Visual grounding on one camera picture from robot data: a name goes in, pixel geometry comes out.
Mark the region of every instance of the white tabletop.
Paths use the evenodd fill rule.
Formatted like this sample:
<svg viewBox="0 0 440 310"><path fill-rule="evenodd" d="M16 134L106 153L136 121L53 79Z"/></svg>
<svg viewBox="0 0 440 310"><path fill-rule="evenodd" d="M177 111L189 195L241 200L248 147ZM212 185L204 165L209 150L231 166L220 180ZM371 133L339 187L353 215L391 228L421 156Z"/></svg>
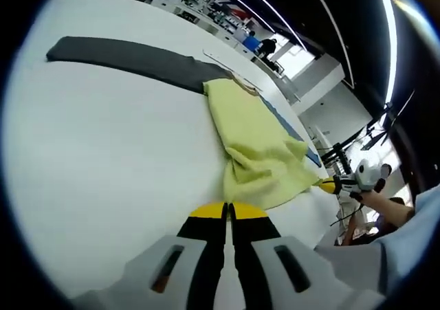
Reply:
<svg viewBox="0 0 440 310"><path fill-rule="evenodd" d="M108 287L189 212L221 201L226 159L205 96L116 69L47 63L63 36L133 41L212 63L204 49L260 87L313 148L270 77L213 35L138 1L53 0L13 67L3 157L16 222L69 297ZM281 234L314 247L337 211L333 196L311 188L268 212Z"/></svg>

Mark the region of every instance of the person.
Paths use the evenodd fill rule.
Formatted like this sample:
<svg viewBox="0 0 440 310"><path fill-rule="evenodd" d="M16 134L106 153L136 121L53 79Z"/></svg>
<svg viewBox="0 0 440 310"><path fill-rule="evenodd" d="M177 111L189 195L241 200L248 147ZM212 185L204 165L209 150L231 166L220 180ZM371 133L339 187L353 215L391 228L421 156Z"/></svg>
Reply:
<svg viewBox="0 0 440 310"><path fill-rule="evenodd" d="M377 181L374 191L376 193L381 193L381 191L384 189L386 184L386 179L391 175L391 172L393 169L389 164L382 164L380 172L380 178ZM396 203L400 203L402 205L405 205L405 202L402 198L393 197L390 198L391 201L394 201ZM367 224L364 224L364 228L366 230L370 230L373 227L376 227L379 231L376 234L363 234L359 238L353 239L353 235L355 232L355 229L359 226L358 220L356 218L356 215L353 215L350 218L349 225L347 227L347 231L344 236L344 240L341 244L341 246L348 246L348 245L366 245L368 243L371 243L375 239L385 236L391 232L394 232L397 228L390 222L388 222L386 219L384 219L381 215L379 216L379 219L377 222L370 222Z"/></svg>
<svg viewBox="0 0 440 310"><path fill-rule="evenodd" d="M399 200L392 201L393 198L387 199L384 195L375 191L362 193L361 196L360 203L378 212L383 220L393 224L396 228L403 226L415 214L413 207L405 206Z"/></svg>
<svg viewBox="0 0 440 310"><path fill-rule="evenodd" d="M401 205L405 205L405 202L402 198L399 197L393 197L390 198L389 201L399 203ZM356 219L356 215L353 215L350 218L349 226L347 228L347 232L345 234L344 240L342 242L342 246L348 246L348 245L366 245L374 240L380 238L381 236L386 236L387 234L390 234L397 230L397 226L392 224L391 222L388 222L386 218L383 215L379 215L379 218L376 222L367 223L365 226L367 229L376 227L378 229L378 232L375 234L363 234L359 238L353 239L353 234L355 232L356 227L358 226L358 222Z"/></svg>
<svg viewBox="0 0 440 310"><path fill-rule="evenodd" d="M261 58L267 58L268 55L273 54L276 50L276 39L267 38L261 41L261 46L258 49L258 54L262 54Z"/></svg>
<svg viewBox="0 0 440 310"><path fill-rule="evenodd" d="M254 52L260 45L260 41L255 38L255 32L253 30L250 31L249 36L243 41L243 45L251 52Z"/></svg>

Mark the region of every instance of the blue tape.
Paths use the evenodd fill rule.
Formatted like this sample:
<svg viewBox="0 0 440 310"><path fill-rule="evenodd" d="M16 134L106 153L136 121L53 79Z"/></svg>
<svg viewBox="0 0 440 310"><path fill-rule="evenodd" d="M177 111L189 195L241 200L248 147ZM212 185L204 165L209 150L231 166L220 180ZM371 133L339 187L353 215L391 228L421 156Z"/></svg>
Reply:
<svg viewBox="0 0 440 310"><path fill-rule="evenodd" d="M287 133L295 138L296 140L299 140L301 142L304 142L304 139L299 136L299 134L292 128L292 126L278 113L275 107L273 107L266 99L264 99L262 96L260 96L261 100L263 101L264 105L269 109L269 111L272 112L272 114L275 115L275 118L280 122L280 124L283 126L283 128L287 131ZM322 166L321 160L319 158L319 155L314 153L310 147L307 147L307 153L306 156L314 162L315 165L318 167Z"/></svg>

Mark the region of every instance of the cable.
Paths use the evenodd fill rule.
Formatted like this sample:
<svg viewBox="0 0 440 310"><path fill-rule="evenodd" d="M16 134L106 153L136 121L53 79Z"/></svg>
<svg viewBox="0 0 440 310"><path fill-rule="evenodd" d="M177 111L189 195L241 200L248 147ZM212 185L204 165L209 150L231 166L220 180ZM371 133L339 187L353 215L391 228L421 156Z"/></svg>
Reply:
<svg viewBox="0 0 440 310"><path fill-rule="evenodd" d="M345 220L345 219L348 219L349 217L353 216L356 212L360 211L363 207L364 207L364 205L361 204L357 210L355 210L354 212L352 212L352 213L349 214L349 215L346 215L345 217L342 217L341 219L338 219L337 221L335 221L335 222L333 222L332 224L330 224L330 226L333 226L333 225L335 225L336 223L339 223L339 222L341 222L341 221L343 221L343 220Z"/></svg>
<svg viewBox="0 0 440 310"><path fill-rule="evenodd" d="M360 140L363 140L366 136L369 136L369 134L366 134L359 138L358 140L354 140L353 143L351 143L345 150L348 150L350 147L352 147L356 142L359 142ZM317 151L323 151L323 150L333 150L333 147L323 147L323 148L317 148Z"/></svg>

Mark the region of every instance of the window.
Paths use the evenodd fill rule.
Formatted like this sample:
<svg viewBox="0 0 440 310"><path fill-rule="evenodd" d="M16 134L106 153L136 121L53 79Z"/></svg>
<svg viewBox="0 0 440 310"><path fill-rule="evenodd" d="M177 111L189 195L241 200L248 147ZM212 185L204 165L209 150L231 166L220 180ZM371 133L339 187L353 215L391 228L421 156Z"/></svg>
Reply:
<svg viewBox="0 0 440 310"><path fill-rule="evenodd" d="M370 210L369 212L366 213L367 222L376 222L378 218L379 218L379 213L376 212L375 210Z"/></svg>
<svg viewBox="0 0 440 310"><path fill-rule="evenodd" d="M397 191L394 197L402 198L405 201L405 205L412 207L413 202L411 201L411 191L408 184L406 184L403 188Z"/></svg>
<svg viewBox="0 0 440 310"><path fill-rule="evenodd" d="M280 34L274 34L270 38L276 40L275 43L276 49L274 53L276 53L279 49L281 49L284 46L284 44L287 44L287 42L289 42L287 38L285 38L283 35Z"/></svg>
<svg viewBox="0 0 440 310"><path fill-rule="evenodd" d="M293 78L314 60L315 56L302 49L299 45L294 45L288 52L283 54L277 63L283 66L284 74L288 78Z"/></svg>

